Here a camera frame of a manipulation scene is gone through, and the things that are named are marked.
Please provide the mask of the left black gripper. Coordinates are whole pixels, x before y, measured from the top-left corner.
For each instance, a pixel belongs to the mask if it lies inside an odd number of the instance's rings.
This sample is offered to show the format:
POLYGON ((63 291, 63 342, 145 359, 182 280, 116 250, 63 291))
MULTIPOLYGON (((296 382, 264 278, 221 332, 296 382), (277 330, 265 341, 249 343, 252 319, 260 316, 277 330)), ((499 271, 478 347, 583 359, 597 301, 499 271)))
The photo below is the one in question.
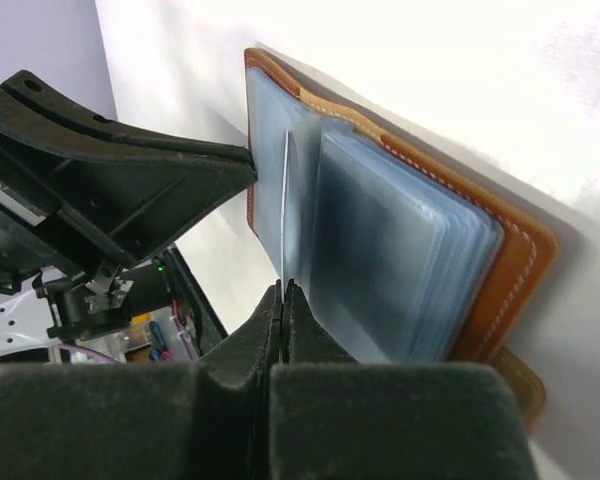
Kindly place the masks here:
POLYGON ((131 335, 136 317, 144 343, 199 354, 200 285, 169 245, 256 178, 244 147, 107 119, 27 70, 2 82, 0 358, 59 348, 104 359, 85 342, 131 335), (47 225, 112 260, 70 275, 40 237, 47 225))

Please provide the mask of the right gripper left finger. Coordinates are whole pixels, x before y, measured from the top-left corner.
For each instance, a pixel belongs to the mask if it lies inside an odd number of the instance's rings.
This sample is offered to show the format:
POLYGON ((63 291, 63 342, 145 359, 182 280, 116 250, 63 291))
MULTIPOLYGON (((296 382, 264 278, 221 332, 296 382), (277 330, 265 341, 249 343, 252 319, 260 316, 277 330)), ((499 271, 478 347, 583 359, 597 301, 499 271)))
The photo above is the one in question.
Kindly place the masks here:
POLYGON ((0 364, 0 479, 268 479, 281 288, 195 362, 0 364))

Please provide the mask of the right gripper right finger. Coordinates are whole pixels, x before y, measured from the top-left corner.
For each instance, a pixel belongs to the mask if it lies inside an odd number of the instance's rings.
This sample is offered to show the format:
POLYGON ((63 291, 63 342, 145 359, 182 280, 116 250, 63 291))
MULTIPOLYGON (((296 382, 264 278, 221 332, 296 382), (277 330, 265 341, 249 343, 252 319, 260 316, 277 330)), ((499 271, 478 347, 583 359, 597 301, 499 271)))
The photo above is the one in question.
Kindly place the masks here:
POLYGON ((283 359, 269 380, 274 479, 534 479, 513 391, 475 363, 365 365, 283 295, 283 359))

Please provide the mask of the brown leather card holder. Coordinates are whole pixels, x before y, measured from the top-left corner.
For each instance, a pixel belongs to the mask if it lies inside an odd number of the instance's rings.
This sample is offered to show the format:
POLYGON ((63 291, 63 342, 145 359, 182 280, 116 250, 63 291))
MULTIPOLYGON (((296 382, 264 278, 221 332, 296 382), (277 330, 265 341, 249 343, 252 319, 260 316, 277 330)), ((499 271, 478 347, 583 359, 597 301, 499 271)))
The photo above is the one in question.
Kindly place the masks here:
POLYGON ((289 130, 287 280, 324 329, 364 363, 488 364, 534 423, 544 385, 504 342, 558 253, 554 232, 267 51, 246 49, 244 66, 247 222, 279 277, 289 130))

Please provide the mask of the black VIP card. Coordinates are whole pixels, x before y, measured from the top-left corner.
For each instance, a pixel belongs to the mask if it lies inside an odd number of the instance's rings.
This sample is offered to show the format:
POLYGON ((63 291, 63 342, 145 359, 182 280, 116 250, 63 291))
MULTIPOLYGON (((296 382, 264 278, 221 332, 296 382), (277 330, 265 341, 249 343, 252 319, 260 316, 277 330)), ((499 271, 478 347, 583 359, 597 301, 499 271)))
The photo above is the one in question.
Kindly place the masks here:
POLYGON ((287 286, 287 262, 286 262, 286 213, 287 213, 287 199, 288 199, 288 182, 289 182, 289 163, 292 153, 292 134, 291 131, 285 131, 285 143, 284 143, 284 158, 283 158, 283 171, 282 171, 282 185, 281 185, 281 204, 280 204, 280 263, 281 272, 280 279, 282 285, 282 294, 284 297, 286 286, 287 286))

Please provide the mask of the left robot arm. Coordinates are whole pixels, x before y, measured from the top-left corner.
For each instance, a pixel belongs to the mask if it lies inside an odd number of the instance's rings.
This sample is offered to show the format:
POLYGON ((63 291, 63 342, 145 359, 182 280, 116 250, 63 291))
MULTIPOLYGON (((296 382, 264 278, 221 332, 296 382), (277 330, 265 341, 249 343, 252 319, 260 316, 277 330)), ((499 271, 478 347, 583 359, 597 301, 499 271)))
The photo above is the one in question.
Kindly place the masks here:
POLYGON ((226 335, 176 241, 254 184, 241 147, 84 108, 22 70, 0 84, 0 357, 165 313, 191 356, 226 335))

